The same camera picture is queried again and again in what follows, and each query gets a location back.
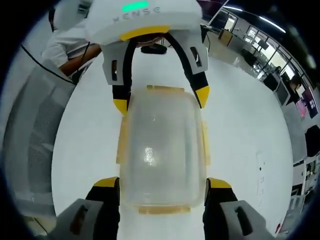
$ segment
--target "clear plastic container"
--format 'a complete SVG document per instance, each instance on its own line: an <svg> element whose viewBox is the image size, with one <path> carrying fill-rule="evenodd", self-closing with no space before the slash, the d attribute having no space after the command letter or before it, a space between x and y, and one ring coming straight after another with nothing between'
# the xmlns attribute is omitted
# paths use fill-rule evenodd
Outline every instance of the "clear plastic container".
<svg viewBox="0 0 320 240"><path fill-rule="evenodd" d="M200 107L190 93L141 90L130 100L121 202L190 206L205 198L206 167Z"/></svg>

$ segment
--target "white table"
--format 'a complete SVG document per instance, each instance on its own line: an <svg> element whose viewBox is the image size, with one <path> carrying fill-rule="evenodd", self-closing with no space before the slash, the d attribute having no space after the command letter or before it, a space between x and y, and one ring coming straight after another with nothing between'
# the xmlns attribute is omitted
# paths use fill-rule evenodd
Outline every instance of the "white table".
<svg viewBox="0 0 320 240"><path fill-rule="evenodd" d="M62 116L52 161L56 214L85 198L100 179L118 176L116 154L122 115L113 104L100 55L76 86ZM275 234L290 203L293 157L289 132L274 94L241 69L209 58L211 92L201 110L207 122L211 165L207 176L225 180ZM146 85L183 87L192 92L178 55L136 50L132 95ZM118 239L204 239L203 204L189 214L139 215L120 206Z"/></svg>

